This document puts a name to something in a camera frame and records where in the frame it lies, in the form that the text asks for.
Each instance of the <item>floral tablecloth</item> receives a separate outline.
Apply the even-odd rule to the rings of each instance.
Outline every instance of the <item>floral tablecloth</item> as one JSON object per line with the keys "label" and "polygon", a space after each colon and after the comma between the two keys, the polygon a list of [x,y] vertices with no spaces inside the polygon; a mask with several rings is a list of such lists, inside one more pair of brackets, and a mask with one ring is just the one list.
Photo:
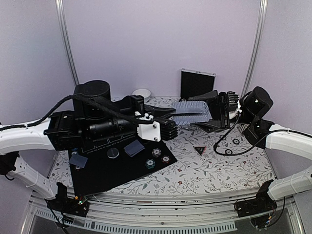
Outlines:
{"label": "floral tablecloth", "polygon": [[[153,97],[147,104],[168,107],[177,97]],[[213,145],[224,134],[207,134],[199,128],[180,128],[177,138],[166,141],[178,162],[145,178],[133,180],[110,190],[110,193],[135,195],[191,195],[220,193],[260,187],[274,175],[264,150],[254,148],[241,156],[219,156]],[[194,147],[206,146],[203,155]],[[218,150],[238,153],[251,145],[235,128],[220,143]],[[72,187],[66,151],[59,152],[50,179]]]}

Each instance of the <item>triangular object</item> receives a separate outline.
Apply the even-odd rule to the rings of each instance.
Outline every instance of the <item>triangular object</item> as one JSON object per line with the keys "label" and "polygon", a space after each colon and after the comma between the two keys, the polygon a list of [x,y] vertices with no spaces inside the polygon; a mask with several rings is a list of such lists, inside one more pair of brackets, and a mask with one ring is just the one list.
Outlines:
{"label": "triangular object", "polygon": [[194,149],[199,153],[199,155],[203,155],[205,152],[206,146],[194,146]]}

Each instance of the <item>table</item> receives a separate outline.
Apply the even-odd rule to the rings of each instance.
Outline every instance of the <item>table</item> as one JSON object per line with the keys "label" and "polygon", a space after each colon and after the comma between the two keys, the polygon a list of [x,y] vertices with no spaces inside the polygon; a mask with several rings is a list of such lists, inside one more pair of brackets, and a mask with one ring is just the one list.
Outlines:
{"label": "table", "polygon": [[[170,107],[178,97],[152,97],[146,104]],[[274,173],[265,154],[254,148],[241,156],[219,156],[213,145],[224,134],[208,134],[199,128],[180,128],[178,137],[166,141],[178,162],[139,180],[133,180],[106,193],[129,195],[195,195],[223,193],[260,187],[274,179]],[[206,146],[203,155],[194,146]],[[251,145],[235,128],[220,143],[219,151],[230,149],[238,153]],[[59,152],[50,179],[72,188],[73,183],[66,151]]]}

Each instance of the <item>black mat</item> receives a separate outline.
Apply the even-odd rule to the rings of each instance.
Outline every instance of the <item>black mat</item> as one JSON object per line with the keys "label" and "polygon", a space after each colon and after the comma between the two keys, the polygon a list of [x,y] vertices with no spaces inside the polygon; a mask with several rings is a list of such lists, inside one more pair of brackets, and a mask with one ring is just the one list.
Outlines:
{"label": "black mat", "polygon": [[[134,157],[130,157],[123,148],[136,139],[144,145],[145,149]],[[117,158],[111,159],[107,156],[107,150],[110,148],[119,150]],[[161,150],[160,157],[152,156],[154,148]],[[78,150],[78,153],[88,157],[88,161],[85,167],[80,170],[77,170],[74,165],[70,165],[75,195],[92,195],[105,192],[177,162],[164,142],[144,141],[135,135],[101,141],[96,146],[92,145],[86,149]],[[169,163],[162,162],[162,156],[169,156]],[[155,161],[156,164],[153,169],[146,168],[145,163],[148,159]]]}

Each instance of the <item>wall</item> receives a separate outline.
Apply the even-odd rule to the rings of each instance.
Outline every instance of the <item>wall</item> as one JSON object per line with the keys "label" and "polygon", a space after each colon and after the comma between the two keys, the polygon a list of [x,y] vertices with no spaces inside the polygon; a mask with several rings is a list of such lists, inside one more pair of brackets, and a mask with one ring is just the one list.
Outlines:
{"label": "wall", "polygon": [[[265,88],[274,105],[265,119],[312,134],[312,1],[269,1],[251,89]],[[306,169],[311,161],[267,151],[279,178]],[[305,230],[312,233],[312,192],[295,196]]]}
{"label": "wall", "polygon": [[[74,86],[53,0],[0,1],[0,121],[13,124],[42,117]],[[47,174],[54,152],[24,151]],[[0,233],[17,234],[31,190],[0,176]]]}
{"label": "wall", "polygon": [[179,96],[181,68],[216,73],[216,89],[240,92],[259,7],[259,0],[64,1],[80,82],[106,80],[115,97],[137,88]]}

